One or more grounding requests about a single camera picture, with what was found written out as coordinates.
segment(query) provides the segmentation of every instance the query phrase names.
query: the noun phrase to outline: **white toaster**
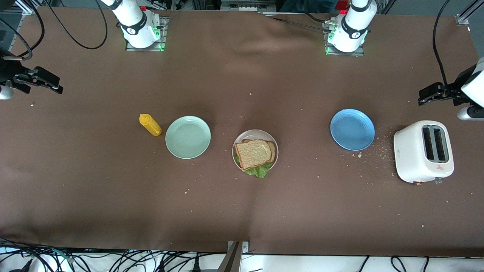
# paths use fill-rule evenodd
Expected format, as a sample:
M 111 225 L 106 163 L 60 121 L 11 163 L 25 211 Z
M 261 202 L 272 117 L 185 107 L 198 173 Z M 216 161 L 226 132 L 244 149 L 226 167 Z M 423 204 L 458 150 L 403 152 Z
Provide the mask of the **white toaster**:
M 418 121 L 393 137 L 398 176 L 406 182 L 427 182 L 454 172 L 447 128 L 436 121 Z

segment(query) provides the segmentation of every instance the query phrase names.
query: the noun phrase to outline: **lettuce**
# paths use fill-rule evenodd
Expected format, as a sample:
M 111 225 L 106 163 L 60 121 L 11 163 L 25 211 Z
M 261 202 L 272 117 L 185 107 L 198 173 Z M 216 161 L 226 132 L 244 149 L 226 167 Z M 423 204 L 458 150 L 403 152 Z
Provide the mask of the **lettuce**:
M 234 154 L 234 158 L 235 158 L 235 161 L 240 165 L 239 156 L 237 154 Z M 269 172 L 269 169 L 271 169 L 271 165 L 272 163 L 266 163 L 261 166 L 247 169 L 244 172 L 246 174 L 255 175 L 256 177 L 263 179 L 267 175 L 267 172 Z

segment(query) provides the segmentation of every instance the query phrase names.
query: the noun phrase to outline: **white plate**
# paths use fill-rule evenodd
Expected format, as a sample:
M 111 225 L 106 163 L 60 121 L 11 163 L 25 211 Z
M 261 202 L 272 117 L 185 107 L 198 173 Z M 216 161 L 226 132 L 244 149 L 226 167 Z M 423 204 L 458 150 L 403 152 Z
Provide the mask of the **white plate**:
M 237 152 L 235 151 L 235 144 L 242 143 L 243 140 L 265 140 L 265 141 L 273 142 L 274 145 L 275 145 L 275 158 L 274 158 L 274 162 L 272 163 L 271 168 L 269 168 L 269 170 L 272 169 L 272 167 L 274 167 L 275 163 L 277 162 L 277 157 L 279 156 L 279 147 L 277 146 L 277 142 L 275 141 L 274 137 L 272 137 L 269 133 L 267 133 L 265 131 L 262 131 L 262 130 L 259 130 L 259 129 L 251 129 L 251 130 L 248 130 L 248 131 L 240 134 L 237 137 L 237 139 L 235 139 L 235 142 L 232 145 L 232 158 L 234 159 L 235 165 L 237 165 L 237 167 L 240 170 L 242 170 L 242 168 L 235 161 L 235 154 L 237 154 Z

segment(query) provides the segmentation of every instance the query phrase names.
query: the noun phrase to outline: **sandwich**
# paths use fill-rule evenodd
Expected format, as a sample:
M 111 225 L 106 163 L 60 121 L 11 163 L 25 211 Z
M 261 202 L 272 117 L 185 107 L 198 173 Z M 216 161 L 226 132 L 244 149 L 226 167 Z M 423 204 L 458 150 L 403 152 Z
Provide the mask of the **sandwich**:
M 275 160 L 276 148 L 271 141 L 243 140 L 235 144 L 235 159 L 242 171 L 264 178 Z

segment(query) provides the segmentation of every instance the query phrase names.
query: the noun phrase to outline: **plug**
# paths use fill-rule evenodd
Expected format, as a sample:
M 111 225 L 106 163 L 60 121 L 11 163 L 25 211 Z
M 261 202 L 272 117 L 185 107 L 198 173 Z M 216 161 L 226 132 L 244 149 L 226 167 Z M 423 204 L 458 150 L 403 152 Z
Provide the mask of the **plug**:
M 198 262 L 198 253 L 197 256 L 195 256 L 195 264 L 193 265 L 192 272 L 201 272 L 202 269 L 200 269 L 200 263 Z

